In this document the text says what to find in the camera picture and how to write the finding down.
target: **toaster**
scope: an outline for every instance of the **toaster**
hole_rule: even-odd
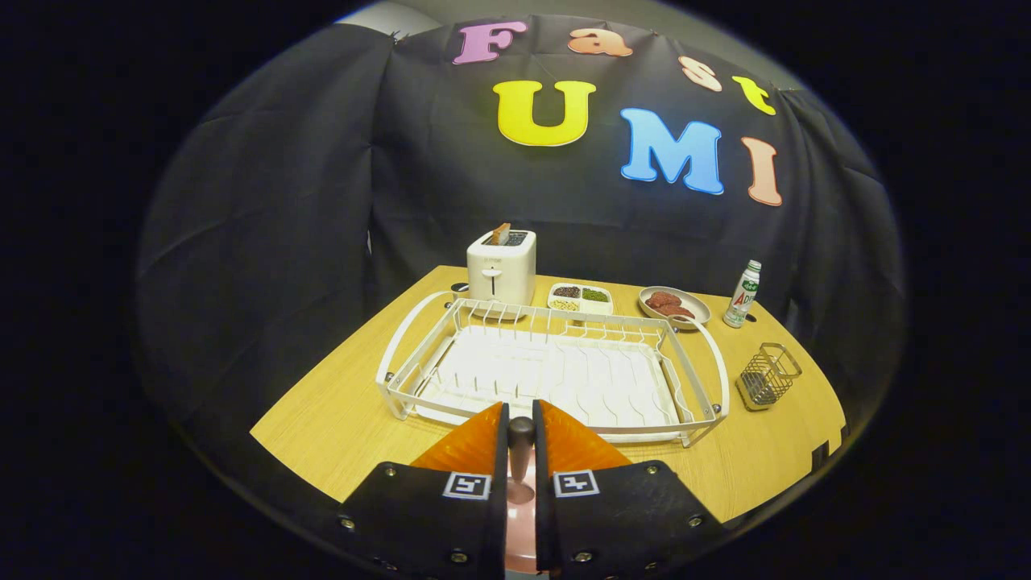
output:
[[[498,243],[492,242],[493,235],[494,231],[485,233],[466,249],[469,298],[530,306],[537,275],[537,234],[527,230],[508,230],[507,238]],[[498,309],[492,314],[500,313]],[[514,314],[506,312],[503,319],[514,318]]]

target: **wire rack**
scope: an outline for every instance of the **wire rack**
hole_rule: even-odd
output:
[[[713,406],[665,320],[594,315],[454,298],[396,373],[388,367],[428,297],[399,327],[376,382],[398,419],[460,424],[494,403],[512,417],[547,401],[612,443],[697,441],[728,414],[723,359]],[[685,397],[685,390],[692,397]]]
[[[785,359],[791,363],[791,371],[785,367]],[[784,345],[763,343],[759,348],[759,354],[752,357],[741,372],[737,380],[737,389],[741,394],[744,406],[752,411],[759,411],[779,401],[791,388],[794,379],[801,375],[802,370],[798,367],[798,363]]]

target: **bread slice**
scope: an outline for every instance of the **bread slice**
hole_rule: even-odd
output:
[[[509,223],[503,223],[498,226],[498,228],[491,234],[491,244],[502,245],[505,241],[508,241],[508,230],[511,229],[511,227],[512,225]]]

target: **foam letter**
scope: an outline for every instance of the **foam letter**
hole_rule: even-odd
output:
[[[684,74],[696,84],[701,84],[717,93],[723,90],[723,84],[716,79],[716,73],[712,72],[712,69],[707,64],[700,63],[695,59],[689,59],[688,57],[680,57],[677,61],[684,67],[681,69],[684,70]]]
[[[467,26],[459,32],[465,35],[462,42],[462,54],[452,61],[455,64],[466,64],[470,62],[487,62],[498,58],[498,54],[491,50],[491,44],[498,48],[507,48],[512,43],[512,33],[526,32],[526,23],[502,22],[497,24],[481,24],[479,26]]]
[[[595,86],[579,80],[560,80],[555,88],[566,95],[566,116],[555,127],[533,122],[533,94],[541,89],[536,80],[508,80],[494,86],[498,97],[498,129],[525,145],[558,146],[571,143],[587,131],[587,96]]]
[[[651,110],[624,108],[620,115],[630,122],[630,163],[620,170],[624,177],[654,181],[658,172],[652,168],[651,153],[655,152],[667,181],[675,181],[690,159],[684,184],[712,195],[723,193],[716,153],[720,129],[695,121],[688,123],[674,141],[666,125]]]
[[[623,37],[611,30],[600,28],[580,28],[569,33],[573,39],[569,41],[569,49],[584,55],[611,55],[628,57],[634,54],[627,47]]]
[[[784,202],[776,191],[776,175],[773,174],[773,156],[776,149],[766,141],[753,137],[741,137],[741,142],[752,153],[752,186],[749,195],[752,199],[767,205],[779,205]]]
[[[766,101],[763,100],[763,97],[768,97],[769,93],[760,89],[755,80],[744,76],[731,76],[731,78],[741,83],[741,90],[744,91],[744,98],[749,99],[752,106],[766,114],[776,114],[773,107],[766,104]]]

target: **tabletop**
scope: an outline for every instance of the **tabletop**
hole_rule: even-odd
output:
[[[252,437],[298,476],[341,502],[376,464],[412,462],[453,427],[417,415],[403,421],[395,418],[375,384],[376,369],[395,331],[417,304],[467,279],[465,267],[438,266],[430,271],[294,385],[252,429]],[[545,307],[548,289],[559,281],[605,287],[612,296],[614,315],[645,316],[637,302],[640,286],[542,274],[535,279],[532,306]],[[755,322],[731,329],[722,321],[729,298],[694,296],[712,313],[705,329],[726,363],[729,416],[688,448],[677,442],[617,447],[634,463],[665,462],[710,513],[727,521],[808,475],[814,449],[826,443],[833,453],[840,447],[844,413],[820,368],[761,302],[749,311]],[[448,300],[450,296],[441,298],[439,308],[430,311],[438,315],[417,317],[398,346],[392,369],[431,331]],[[692,359],[710,400],[720,401],[719,375],[704,338],[699,333],[674,337]],[[751,412],[733,382],[767,342],[787,347],[802,376],[773,407]]]

